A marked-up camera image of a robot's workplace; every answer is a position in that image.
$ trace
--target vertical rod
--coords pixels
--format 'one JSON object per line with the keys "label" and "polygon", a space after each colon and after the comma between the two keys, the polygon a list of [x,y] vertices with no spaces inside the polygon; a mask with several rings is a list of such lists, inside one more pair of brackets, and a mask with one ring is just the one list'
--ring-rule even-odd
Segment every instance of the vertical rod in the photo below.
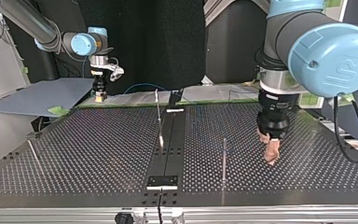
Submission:
{"label": "vertical rod", "polygon": [[161,148],[164,147],[164,139],[162,138],[162,124],[161,124],[161,114],[160,114],[160,110],[159,110],[159,97],[158,97],[158,90],[155,91],[155,96],[156,96],[156,103],[157,103],[157,113],[158,113],[158,127],[159,127],[159,144],[161,146]]}
{"label": "vertical rod", "polygon": [[39,158],[37,157],[36,151],[34,150],[34,144],[32,143],[31,139],[27,140],[28,145],[30,146],[30,149],[32,151],[32,154],[34,155],[34,158],[39,161]]}
{"label": "vertical rod", "polygon": [[223,188],[226,187],[226,169],[227,169],[227,139],[223,139]]}

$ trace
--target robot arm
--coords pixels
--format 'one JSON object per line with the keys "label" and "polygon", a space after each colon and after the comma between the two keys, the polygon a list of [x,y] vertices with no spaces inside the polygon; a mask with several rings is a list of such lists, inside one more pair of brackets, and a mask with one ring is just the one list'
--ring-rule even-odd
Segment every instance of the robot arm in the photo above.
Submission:
{"label": "robot arm", "polygon": [[106,98],[107,76],[116,81],[124,70],[118,64],[109,63],[107,31],[100,27],[89,27],[87,33],[62,33],[57,24],[43,17],[27,0],[0,0],[0,8],[5,16],[34,38],[36,45],[45,51],[87,56],[91,73],[95,77],[93,89],[96,102]]}
{"label": "robot arm", "polygon": [[[261,136],[284,138],[287,110],[303,91],[299,85],[327,98],[358,91],[358,26],[330,19],[323,9],[324,0],[270,1],[265,47],[257,57],[265,69],[257,117]],[[277,148],[271,151],[277,159]]]}

